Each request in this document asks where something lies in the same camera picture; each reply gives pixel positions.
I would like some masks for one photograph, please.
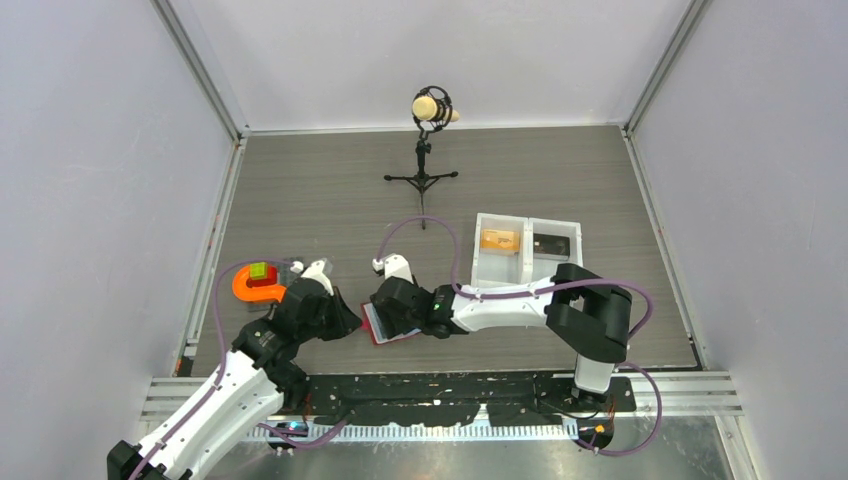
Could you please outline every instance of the gray wooden floor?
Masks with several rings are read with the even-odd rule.
[[[352,310],[380,279],[371,258],[387,228],[418,212],[418,194],[384,174],[415,172],[417,133],[344,133],[252,137],[230,213],[220,265],[257,256],[328,257],[331,279]],[[632,343],[629,358],[644,366],[691,366],[672,295],[636,177],[615,127],[445,130],[431,137],[431,175],[458,170],[425,198],[428,214],[460,233],[460,281],[471,276],[478,212],[578,221],[584,265],[604,277],[628,279],[653,293],[654,318]],[[450,237],[437,225],[409,225],[389,252],[405,255],[418,281],[448,283]],[[227,341],[259,315],[222,288]],[[632,322],[644,312],[641,299]],[[193,373],[208,375],[219,352],[207,314]],[[426,372],[574,368],[575,353],[547,329],[501,328],[447,340],[419,335],[371,344],[365,332],[305,344],[297,363],[307,373]]]

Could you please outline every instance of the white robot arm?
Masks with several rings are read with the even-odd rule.
[[[137,479],[202,480],[258,423],[300,405],[306,374],[291,362],[300,345],[342,338],[361,326],[330,283],[329,268],[324,260],[313,262],[281,303],[245,325],[224,366],[162,426],[135,446],[119,442],[107,456],[108,480],[129,479],[140,463],[146,464]]]
[[[561,264],[555,275],[525,285],[442,285],[433,293],[417,285],[401,255],[389,255],[372,266],[385,278],[371,301],[389,336],[415,328],[447,338],[492,327],[547,327],[578,353],[575,397],[605,395],[615,364],[626,359],[632,305],[626,290],[584,287],[553,291],[555,285],[599,278],[578,265]],[[572,307],[578,297],[584,299],[582,311]]]

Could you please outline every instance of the metal frame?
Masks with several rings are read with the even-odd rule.
[[[635,412],[617,413],[616,418],[654,416],[656,397],[653,388],[645,377],[635,372],[619,373],[616,376],[630,379],[633,386],[633,397],[636,401]],[[651,376],[660,387],[664,417],[715,416],[722,418],[743,415],[742,406],[736,396],[736,389],[730,381],[730,374],[727,372],[655,372]],[[573,377],[573,374],[563,373],[557,374],[555,377],[570,378]],[[160,423],[173,415],[206,380],[206,378],[198,377],[154,378],[142,407],[139,433],[146,435],[158,427]],[[298,421],[301,418],[300,415],[273,415],[269,417],[269,421]],[[488,420],[485,409],[481,410],[476,420],[481,422]],[[395,426],[361,428],[352,426],[348,428],[352,429],[352,433],[342,436],[339,441],[365,441],[363,438],[366,437],[370,439],[380,437],[384,441],[401,441],[410,434],[408,430],[398,429]],[[416,438],[432,436],[433,438],[444,439],[445,432],[443,430],[440,427],[421,427],[415,436]],[[497,429],[489,428],[478,433],[486,438],[504,439],[504,432]],[[510,438],[513,440],[538,440],[538,435],[547,438],[549,434],[551,432],[547,432],[543,427],[539,427],[539,429],[529,428],[521,432],[520,435],[514,435],[515,438]],[[256,432],[251,432],[248,437],[255,438],[256,435]]]
[[[642,121],[642,117],[645,115],[645,111],[647,111],[648,107],[651,105],[651,101],[654,99],[657,91],[659,91],[663,80],[665,80],[666,75],[677,60],[678,55],[682,51],[684,45],[686,45],[686,41],[689,39],[689,36],[695,30],[695,27],[698,26],[698,22],[703,17],[706,7],[711,1],[712,0],[691,0],[689,2],[689,7],[683,14],[683,18],[680,19],[680,23],[677,25],[677,29],[671,37],[671,42],[669,42],[668,47],[666,47],[665,52],[663,52],[657,67],[651,74],[651,78],[648,79],[648,84],[645,86],[645,90],[642,91],[642,94],[639,96],[639,100],[636,102],[636,107],[633,109],[633,112],[630,114],[630,118],[624,125],[624,131],[627,132],[628,135],[634,132],[636,127],[639,126],[639,123]]]
[[[209,70],[203,64],[203,60],[191,38],[189,38],[188,32],[186,32],[183,22],[180,21],[180,17],[177,15],[171,0],[150,0],[150,3],[156,9],[159,18],[161,18],[165,28],[168,29],[168,33],[171,34],[171,38],[174,40],[177,49],[188,64],[192,75],[194,75],[201,91],[203,91],[203,95],[212,105],[212,109],[221,121],[224,130],[227,131],[227,134],[229,134],[233,141],[241,139],[243,129],[233,119],[233,115],[227,108],[218,87],[216,87],[215,82],[213,82],[212,77],[209,75]]]
[[[703,335],[700,332],[700,327],[696,322],[692,321],[692,315],[689,311],[687,294],[683,288],[683,284],[677,275],[677,261],[672,255],[668,242],[666,241],[660,215],[657,213],[656,202],[654,202],[653,193],[651,190],[648,177],[645,173],[644,165],[641,158],[636,152],[635,145],[624,128],[621,129],[621,136],[624,144],[627,147],[627,153],[630,156],[630,163],[633,165],[633,172],[636,174],[636,183],[639,185],[639,191],[642,193],[642,200],[645,202],[645,209],[648,211],[648,218],[651,221],[651,227],[654,231],[654,237],[657,239],[657,246],[660,249],[660,257],[662,257],[665,270],[668,272],[668,279],[671,283],[671,291],[674,294],[674,299],[677,302],[677,307],[680,310],[680,317],[683,320],[683,327],[689,336],[689,341],[695,346],[698,357],[702,364],[709,368],[710,360],[706,346],[701,342]]]
[[[751,443],[745,417],[716,417],[716,427],[733,476],[737,479],[760,478],[760,469],[749,448]]]
[[[221,254],[221,245],[224,241],[224,232],[227,230],[227,222],[230,219],[230,207],[233,204],[233,196],[236,192],[236,182],[241,172],[244,150],[247,148],[248,138],[239,141],[238,147],[233,151],[230,166],[226,177],[221,184],[218,194],[218,208],[215,212],[215,221],[209,235],[206,253],[201,262],[200,274],[195,284],[192,304],[188,312],[188,322],[180,343],[180,352],[177,358],[183,356],[193,358],[197,352],[197,344],[200,341],[200,331],[206,318],[206,306],[212,293],[212,283],[215,279],[215,271],[218,265],[218,257]]]
[[[620,127],[617,122],[611,123],[570,123],[570,122],[541,122],[534,125],[475,125],[462,124],[461,127],[453,127],[453,130],[514,130],[526,128],[563,128],[563,127]],[[327,133],[392,133],[392,132],[418,132],[415,125],[401,127],[351,127],[351,128],[324,128],[315,130],[252,130],[251,135],[257,137],[277,137],[285,135],[323,135]]]

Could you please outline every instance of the purple cable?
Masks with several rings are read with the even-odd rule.
[[[167,444],[168,440],[170,440],[171,437],[176,435],[177,431],[179,431],[179,429],[182,428],[183,425],[185,425],[186,422],[188,422],[191,417],[193,417],[194,414],[196,414],[203,407],[203,405],[205,405],[206,402],[209,401],[209,398],[212,397],[212,394],[215,393],[218,387],[220,386],[221,379],[224,378],[224,374],[226,373],[227,369],[227,342],[224,339],[224,329],[221,326],[221,309],[218,305],[218,290],[220,290],[221,281],[224,279],[224,276],[226,274],[230,273],[238,267],[256,262],[269,262],[283,265],[291,264],[291,262],[279,260],[276,258],[251,258],[248,260],[242,260],[240,262],[234,263],[217,273],[217,275],[215,276],[215,282],[212,284],[212,314],[215,318],[215,330],[218,334],[218,347],[221,349],[221,365],[218,367],[218,373],[215,376],[215,381],[213,385],[209,387],[209,390],[200,398],[200,400],[198,400],[198,402],[188,412],[186,412],[186,414],[181,419],[179,419],[177,423],[174,424],[174,426],[172,426],[167,432],[165,432],[164,435],[162,435],[162,438],[159,440],[159,442],[157,442],[156,445],[150,449],[150,452],[148,452],[148,454],[145,455],[145,457],[138,463],[138,465],[136,465],[135,469],[130,474],[129,480],[136,480],[138,478],[138,475],[141,474],[141,471],[144,469],[144,467],[148,463],[150,463],[150,459],[153,458],[153,456],[156,455],[156,453]]]
[[[268,430],[273,435],[279,437],[282,441],[288,443],[292,447],[300,448],[303,450],[311,450],[313,448],[323,447],[324,445],[330,443],[330,440],[335,438],[335,436],[342,431],[342,428],[344,428],[345,425],[347,425],[347,421],[342,420],[341,422],[337,423],[333,428],[327,430],[327,432],[321,435],[320,437],[316,438],[311,442],[306,443],[295,442],[294,440],[289,438],[289,436],[285,433],[265,423],[260,423],[259,425],[257,425],[257,427]]]
[[[386,246],[389,243],[389,239],[391,239],[392,236],[394,236],[394,234],[398,230],[400,230],[400,228],[402,226],[406,225],[407,223],[414,222],[414,221],[417,221],[417,220],[422,220],[422,219],[423,220],[430,220],[432,222],[436,222],[439,225],[445,227],[445,230],[447,230],[448,233],[451,236],[451,240],[453,240],[453,262],[451,263],[451,279],[450,279],[451,280],[451,288],[453,288],[453,291],[457,295],[459,295],[460,297],[477,298],[477,295],[474,295],[473,293],[463,292],[459,288],[459,280],[458,280],[458,278],[459,278],[459,253],[460,253],[459,239],[456,235],[456,231],[453,228],[451,228],[451,226],[448,225],[447,222],[445,222],[444,220],[442,220],[438,217],[433,217],[433,216],[430,216],[430,215],[415,215],[413,217],[409,217],[409,218],[402,220],[401,222],[398,222],[395,225],[393,225],[392,229],[389,230],[389,233],[387,233],[386,236],[383,238],[382,243],[380,243],[380,248],[377,250],[376,259],[380,260],[380,259],[383,258],[383,255],[385,254]],[[528,290],[528,291],[523,291],[523,292],[512,292],[512,293],[484,293],[484,294],[481,294],[479,296],[479,298],[480,298],[480,300],[509,300],[511,298],[524,298],[524,297],[532,297],[532,296],[536,296],[536,295],[544,295],[546,293],[553,293],[553,292],[558,292],[560,290],[568,290],[568,289],[572,289],[572,288],[598,287],[598,286],[624,287],[624,288],[627,288],[629,290],[633,290],[634,292],[638,293],[639,295],[642,295],[642,297],[645,298],[645,303],[647,305],[647,308],[645,309],[645,315],[643,315],[642,318],[638,322],[636,322],[636,325],[634,325],[633,328],[630,329],[630,334],[628,335],[628,339],[633,338],[633,336],[636,335],[639,332],[639,330],[641,330],[642,327],[645,326],[646,323],[648,323],[648,320],[651,319],[651,315],[654,314],[654,300],[653,300],[653,298],[651,298],[651,295],[644,288],[640,287],[639,285],[636,285],[634,283],[627,282],[627,281],[624,281],[624,280],[611,280],[611,279],[606,279],[606,278],[592,278],[592,279],[587,279],[587,280],[577,280],[575,282],[560,283],[558,285],[552,285],[550,287],[541,288],[541,289],[537,290],[536,292],[531,292],[531,291]]]
[[[648,435],[648,438],[646,438],[645,441],[640,443],[637,447],[633,447],[628,450],[598,450],[598,453],[600,455],[606,455],[607,457],[623,457],[625,455],[632,455],[634,453],[641,452],[645,449],[645,447],[650,445],[655,438],[657,438],[657,434],[660,432],[660,425],[662,425],[662,396],[660,395],[660,387],[657,386],[657,382],[654,380],[654,377],[652,377],[647,371],[645,371],[638,365],[630,362],[621,362],[619,366],[625,368],[632,368],[633,370],[636,370],[637,372],[644,375],[646,379],[648,379],[648,383],[650,383],[651,387],[654,389],[654,395],[657,396],[657,421],[656,423],[654,423],[654,429],[651,430],[651,434]],[[589,450],[595,449],[594,443],[595,435],[592,435],[592,440],[590,440],[589,443],[577,439],[578,445],[583,448],[588,448]]]

